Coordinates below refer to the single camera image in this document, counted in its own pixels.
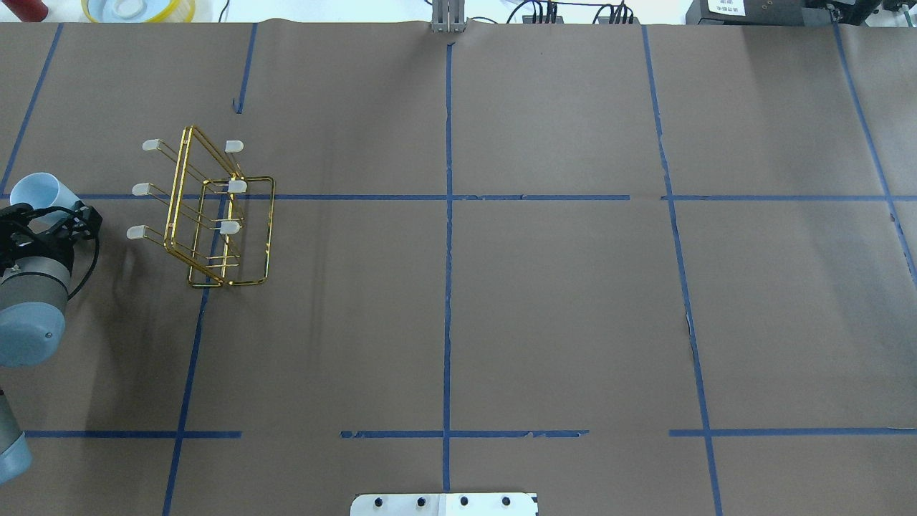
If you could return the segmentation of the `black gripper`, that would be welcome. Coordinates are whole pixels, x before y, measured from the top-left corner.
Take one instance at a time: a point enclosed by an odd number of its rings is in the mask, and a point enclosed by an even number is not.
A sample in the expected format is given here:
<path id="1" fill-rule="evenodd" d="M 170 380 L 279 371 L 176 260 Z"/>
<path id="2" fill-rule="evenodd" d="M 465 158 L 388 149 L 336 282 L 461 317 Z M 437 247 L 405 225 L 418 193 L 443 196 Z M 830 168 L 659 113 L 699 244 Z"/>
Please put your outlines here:
<path id="1" fill-rule="evenodd" d="M 28 203 L 1 211 L 1 267 L 11 269 L 25 258 L 44 257 L 73 268 L 76 242 L 97 239 L 101 214 L 91 206 L 36 209 Z"/>

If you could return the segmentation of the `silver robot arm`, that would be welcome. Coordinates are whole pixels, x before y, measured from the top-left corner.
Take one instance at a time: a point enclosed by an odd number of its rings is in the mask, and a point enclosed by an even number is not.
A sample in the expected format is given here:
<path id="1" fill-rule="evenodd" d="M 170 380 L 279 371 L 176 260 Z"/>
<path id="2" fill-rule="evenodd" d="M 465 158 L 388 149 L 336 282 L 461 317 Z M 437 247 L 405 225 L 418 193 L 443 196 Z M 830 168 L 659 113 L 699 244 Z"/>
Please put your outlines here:
<path id="1" fill-rule="evenodd" d="M 100 213 L 80 200 L 36 208 L 2 209 L 1 363 L 30 367 L 52 357 L 66 328 L 67 304 L 95 273 L 100 258 Z M 71 285 L 75 246 L 94 242 L 92 261 Z"/>

